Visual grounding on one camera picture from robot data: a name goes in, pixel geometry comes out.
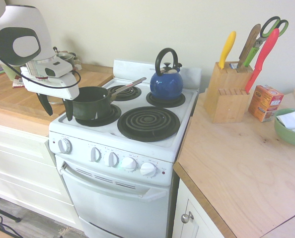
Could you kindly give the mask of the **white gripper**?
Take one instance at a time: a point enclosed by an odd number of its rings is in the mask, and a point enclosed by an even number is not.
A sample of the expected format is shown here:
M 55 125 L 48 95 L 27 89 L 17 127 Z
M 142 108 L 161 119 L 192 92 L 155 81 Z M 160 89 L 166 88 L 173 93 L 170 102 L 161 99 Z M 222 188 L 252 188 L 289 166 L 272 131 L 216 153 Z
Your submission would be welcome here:
M 30 75 L 28 71 L 22 71 L 21 73 L 33 81 L 22 78 L 25 88 L 30 92 L 37 93 L 37 97 L 48 115 L 53 114 L 53 109 L 47 95 L 64 99 L 66 117 L 68 121 L 73 119 L 72 100 L 79 95 L 79 88 L 75 85 L 77 80 L 72 73 L 67 73 L 61 77 L 48 77 L 45 80 L 37 79 L 35 76 Z

